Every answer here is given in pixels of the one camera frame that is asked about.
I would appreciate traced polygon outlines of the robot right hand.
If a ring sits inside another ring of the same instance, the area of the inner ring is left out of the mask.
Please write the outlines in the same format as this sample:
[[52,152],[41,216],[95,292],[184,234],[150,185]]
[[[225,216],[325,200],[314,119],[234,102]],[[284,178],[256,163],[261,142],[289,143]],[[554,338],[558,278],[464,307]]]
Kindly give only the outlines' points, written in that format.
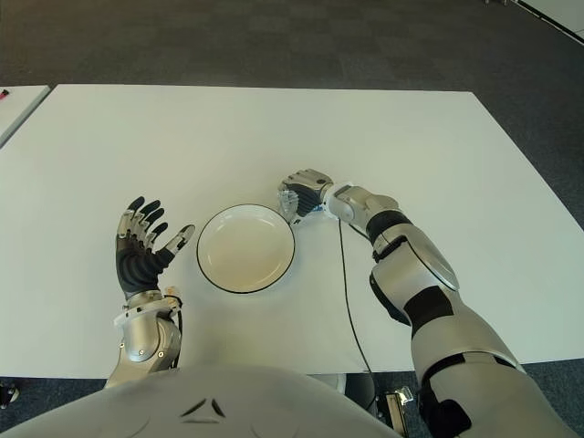
[[333,181],[324,173],[305,169],[288,175],[278,186],[280,214],[289,224],[297,224],[320,208]]

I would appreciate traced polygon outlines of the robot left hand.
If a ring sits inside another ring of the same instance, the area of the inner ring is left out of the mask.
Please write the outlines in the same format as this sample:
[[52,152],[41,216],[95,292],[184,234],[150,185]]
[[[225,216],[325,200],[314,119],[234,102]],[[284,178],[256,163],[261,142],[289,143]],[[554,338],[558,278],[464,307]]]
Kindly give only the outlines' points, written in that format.
[[120,217],[115,234],[115,268],[127,299],[157,291],[159,276],[194,235],[195,226],[187,224],[165,245],[156,248],[157,240],[168,229],[168,224],[162,220],[164,213],[159,200],[148,203],[140,196]]

